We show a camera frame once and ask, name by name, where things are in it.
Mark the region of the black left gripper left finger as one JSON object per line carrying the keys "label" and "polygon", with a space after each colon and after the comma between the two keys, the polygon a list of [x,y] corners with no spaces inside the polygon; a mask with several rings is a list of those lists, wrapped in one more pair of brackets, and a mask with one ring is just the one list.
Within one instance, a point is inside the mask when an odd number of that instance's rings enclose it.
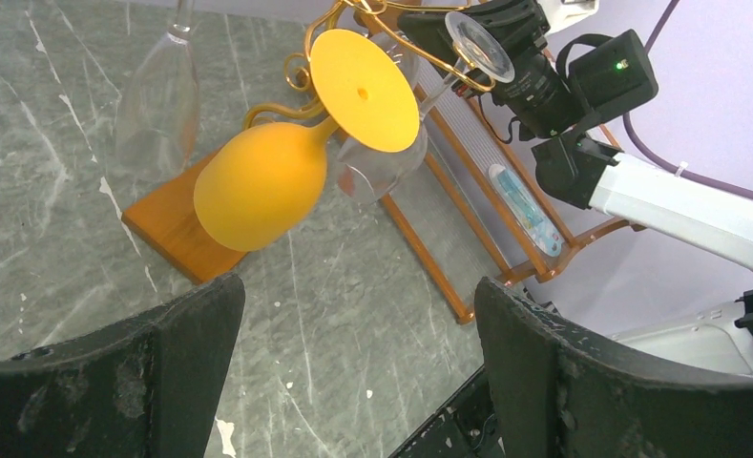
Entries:
{"label": "black left gripper left finger", "polygon": [[142,313],[0,361],[0,457],[200,457],[241,328],[224,274]]}

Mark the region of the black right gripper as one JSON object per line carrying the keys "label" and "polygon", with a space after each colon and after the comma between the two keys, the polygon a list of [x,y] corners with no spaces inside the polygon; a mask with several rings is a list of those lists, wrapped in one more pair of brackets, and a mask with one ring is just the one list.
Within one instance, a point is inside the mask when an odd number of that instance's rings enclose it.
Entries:
{"label": "black right gripper", "polygon": [[415,46],[447,64],[457,56],[445,25],[463,11],[503,47],[515,69],[511,83],[497,83],[490,97],[509,108],[522,140],[561,135],[574,125],[591,129],[652,100],[659,91],[645,47],[633,30],[617,36],[585,33],[554,59],[545,51],[550,26],[537,1],[468,1],[404,10],[397,25]]}

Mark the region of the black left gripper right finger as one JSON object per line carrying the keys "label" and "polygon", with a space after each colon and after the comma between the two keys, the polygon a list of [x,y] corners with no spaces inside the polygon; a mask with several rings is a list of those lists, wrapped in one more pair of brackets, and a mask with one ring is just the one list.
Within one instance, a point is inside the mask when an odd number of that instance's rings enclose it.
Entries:
{"label": "black left gripper right finger", "polygon": [[474,313],[508,457],[753,457],[753,377],[653,356],[483,278]]}

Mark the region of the clear wine glass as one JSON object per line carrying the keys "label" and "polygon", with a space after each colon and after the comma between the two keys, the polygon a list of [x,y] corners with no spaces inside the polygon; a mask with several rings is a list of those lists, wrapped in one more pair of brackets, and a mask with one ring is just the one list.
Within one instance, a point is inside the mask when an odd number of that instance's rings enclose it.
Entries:
{"label": "clear wine glass", "polygon": [[[370,40],[392,59],[414,89],[419,78],[420,58],[385,32],[371,36]],[[413,144],[398,153],[376,151],[349,137],[337,156],[337,185],[353,200],[361,204],[373,203],[418,169],[428,146],[429,135],[424,124],[420,125]]]}
{"label": "clear wine glass", "polygon": [[179,176],[199,129],[199,80],[192,44],[195,3],[179,1],[174,20],[136,68],[115,120],[117,169],[147,182]]}
{"label": "clear wine glass", "polygon": [[431,40],[419,44],[426,59],[445,72],[440,85],[429,92],[421,103],[425,117],[438,99],[461,84],[479,93],[492,90],[497,83],[511,83],[515,77],[513,63],[500,43],[478,22],[463,12],[450,11],[444,16],[444,26],[454,53],[453,63],[445,60],[442,47]]}

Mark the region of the yellow plastic wine glass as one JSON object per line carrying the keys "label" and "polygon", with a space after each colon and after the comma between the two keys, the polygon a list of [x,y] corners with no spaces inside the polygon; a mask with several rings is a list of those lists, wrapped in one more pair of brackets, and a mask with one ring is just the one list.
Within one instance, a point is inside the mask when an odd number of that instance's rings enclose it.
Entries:
{"label": "yellow plastic wine glass", "polygon": [[392,155],[418,135],[412,88],[371,40],[344,29],[322,32],[310,48],[309,72],[325,119],[247,128],[199,174],[193,196],[199,223],[229,249],[260,250],[311,212],[324,189],[325,146],[337,130]]}

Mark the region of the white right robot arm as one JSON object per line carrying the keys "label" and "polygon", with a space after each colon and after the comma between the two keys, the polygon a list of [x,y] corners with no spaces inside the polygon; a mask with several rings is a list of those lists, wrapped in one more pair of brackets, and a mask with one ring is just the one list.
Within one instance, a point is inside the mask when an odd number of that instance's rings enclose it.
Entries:
{"label": "white right robot arm", "polygon": [[[579,209],[593,209],[658,231],[753,272],[753,199],[658,168],[590,132],[651,100],[658,83],[650,43],[634,31],[584,34],[589,52],[561,52],[544,68],[566,92],[571,113],[562,129],[532,149],[539,188]],[[753,376],[753,290],[698,317],[617,335],[617,342],[675,363]]]}

